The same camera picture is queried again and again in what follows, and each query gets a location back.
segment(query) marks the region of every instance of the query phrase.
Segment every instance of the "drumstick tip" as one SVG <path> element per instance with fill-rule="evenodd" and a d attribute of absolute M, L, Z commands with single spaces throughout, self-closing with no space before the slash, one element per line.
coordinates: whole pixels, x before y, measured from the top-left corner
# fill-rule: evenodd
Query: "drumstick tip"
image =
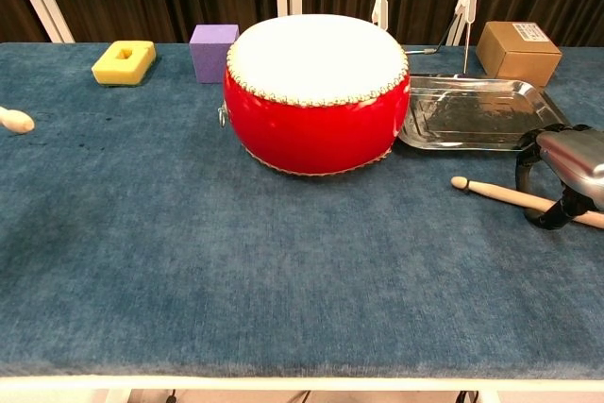
<path fill-rule="evenodd" d="M 465 189 L 468 183 L 468 178 L 466 178 L 465 176 L 453 176 L 451 178 L 451 184 L 454 188 L 457 189 Z"/>

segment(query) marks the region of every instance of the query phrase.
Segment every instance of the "yellow sponge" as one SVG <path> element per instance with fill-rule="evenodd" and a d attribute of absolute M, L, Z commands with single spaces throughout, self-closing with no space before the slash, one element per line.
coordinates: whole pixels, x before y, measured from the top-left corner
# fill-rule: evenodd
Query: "yellow sponge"
<path fill-rule="evenodd" d="M 113 42 L 92 73 L 102 85 L 139 85 L 155 56 L 152 42 Z"/>

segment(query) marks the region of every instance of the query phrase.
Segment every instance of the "drum body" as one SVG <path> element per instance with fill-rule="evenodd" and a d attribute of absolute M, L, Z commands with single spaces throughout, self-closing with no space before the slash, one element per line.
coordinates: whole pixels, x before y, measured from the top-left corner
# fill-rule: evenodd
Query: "drum body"
<path fill-rule="evenodd" d="M 231 46 L 224 95 L 250 154 L 284 172 L 328 175 L 390 151 L 410 78 L 404 51 L 375 25 L 295 15 L 258 23 Z"/>

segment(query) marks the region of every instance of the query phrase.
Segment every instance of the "white drumhead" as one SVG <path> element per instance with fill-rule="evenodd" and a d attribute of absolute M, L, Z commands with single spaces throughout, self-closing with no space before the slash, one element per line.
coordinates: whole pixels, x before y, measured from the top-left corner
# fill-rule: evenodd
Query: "white drumhead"
<path fill-rule="evenodd" d="M 376 25 L 348 16 L 299 14 L 248 28 L 231 46 L 227 66 L 254 94 L 324 106 L 391 90 L 408 63 L 398 42 Z"/>

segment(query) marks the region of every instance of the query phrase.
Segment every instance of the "purple foam block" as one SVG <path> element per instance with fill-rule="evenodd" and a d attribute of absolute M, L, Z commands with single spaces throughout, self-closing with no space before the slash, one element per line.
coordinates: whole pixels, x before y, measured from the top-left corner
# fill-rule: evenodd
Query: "purple foam block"
<path fill-rule="evenodd" d="M 227 67 L 227 52 L 239 37 L 239 26 L 234 24 L 197 25 L 189 41 L 195 67 L 195 77 L 200 84 L 219 84 Z"/>

